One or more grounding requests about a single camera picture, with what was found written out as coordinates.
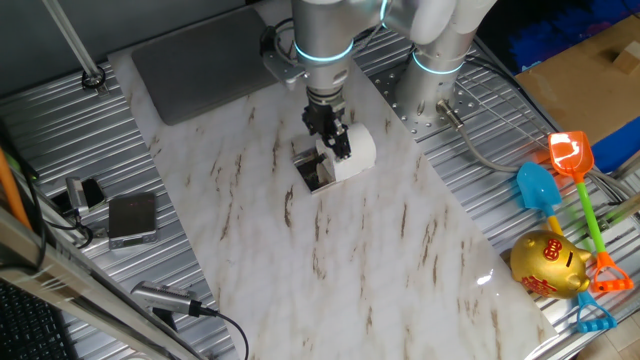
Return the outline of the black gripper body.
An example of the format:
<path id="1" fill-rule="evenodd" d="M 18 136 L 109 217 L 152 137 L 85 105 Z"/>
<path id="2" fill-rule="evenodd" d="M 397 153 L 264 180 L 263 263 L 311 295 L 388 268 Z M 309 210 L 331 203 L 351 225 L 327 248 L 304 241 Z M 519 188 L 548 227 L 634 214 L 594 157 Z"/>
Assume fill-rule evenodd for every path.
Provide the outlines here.
<path id="1" fill-rule="evenodd" d="M 302 121 L 310 135 L 338 138 L 347 133 L 347 126 L 342 122 L 345 108 L 346 102 L 342 97 L 329 101 L 309 98 L 302 114 Z"/>

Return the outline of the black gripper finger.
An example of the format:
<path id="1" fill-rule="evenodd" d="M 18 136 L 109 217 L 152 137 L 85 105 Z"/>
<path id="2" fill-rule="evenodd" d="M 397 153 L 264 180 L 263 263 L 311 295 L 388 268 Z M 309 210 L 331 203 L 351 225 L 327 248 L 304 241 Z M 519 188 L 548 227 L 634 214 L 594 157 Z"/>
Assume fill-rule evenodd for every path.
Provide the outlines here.
<path id="1" fill-rule="evenodd" d="M 331 149 L 338 159 L 345 157 L 345 133 L 342 134 L 324 134 L 322 141 L 326 147 Z"/>
<path id="2" fill-rule="evenodd" d="M 336 157 L 339 159 L 348 159 L 351 156 L 351 147 L 348 137 L 348 127 L 346 125 L 340 123 L 336 127 L 334 141 L 333 150 Z"/>

